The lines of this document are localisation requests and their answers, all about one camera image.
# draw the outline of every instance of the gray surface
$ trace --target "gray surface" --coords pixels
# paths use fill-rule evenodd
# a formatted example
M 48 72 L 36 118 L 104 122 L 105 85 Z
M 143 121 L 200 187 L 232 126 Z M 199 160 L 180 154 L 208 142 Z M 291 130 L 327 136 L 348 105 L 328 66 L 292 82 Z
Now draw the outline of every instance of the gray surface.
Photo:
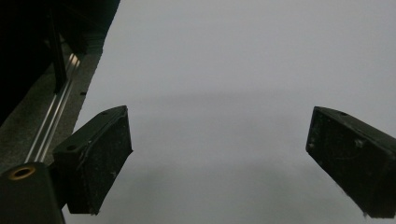
M 68 223 L 394 223 L 304 145 L 314 105 L 396 135 L 395 4 L 122 1 L 77 127 L 128 105 L 134 153 Z
M 55 87 L 52 67 L 41 76 L 0 128 L 0 173 L 24 163 Z

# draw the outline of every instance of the white surface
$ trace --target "white surface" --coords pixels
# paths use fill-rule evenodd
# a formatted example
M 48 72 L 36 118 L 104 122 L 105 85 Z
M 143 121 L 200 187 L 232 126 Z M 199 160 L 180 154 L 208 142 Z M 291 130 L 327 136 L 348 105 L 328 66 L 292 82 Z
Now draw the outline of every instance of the white surface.
M 78 119 L 128 105 L 134 153 L 67 223 L 393 223 L 305 152 L 314 105 L 396 135 L 394 1 L 121 1 Z

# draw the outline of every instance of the metal rail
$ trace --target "metal rail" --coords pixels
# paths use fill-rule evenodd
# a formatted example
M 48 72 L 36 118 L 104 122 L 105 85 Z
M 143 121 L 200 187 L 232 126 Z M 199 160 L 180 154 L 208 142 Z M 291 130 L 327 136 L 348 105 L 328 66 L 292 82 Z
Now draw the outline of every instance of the metal rail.
M 47 114 L 35 134 L 35 140 L 30 147 L 25 163 L 43 161 L 45 159 L 56 127 L 58 126 L 59 120 L 64 112 L 64 106 L 66 105 L 70 91 L 73 87 L 74 76 L 78 70 L 79 64 L 80 59 L 72 53 L 66 66 L 67 81 L 64 83 L 61 90 L 53 96 Z

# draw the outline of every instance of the white table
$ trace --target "white table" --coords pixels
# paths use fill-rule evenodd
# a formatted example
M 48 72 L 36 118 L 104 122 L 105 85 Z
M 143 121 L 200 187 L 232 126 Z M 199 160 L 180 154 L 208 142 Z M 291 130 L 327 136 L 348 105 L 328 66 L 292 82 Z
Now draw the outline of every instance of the white table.
M 314 105 L 396 136 L 395 1 L 121 1 L 76 128 L 129 108 L 134 153 L 67 223 L 394 223 L 305 152 Z

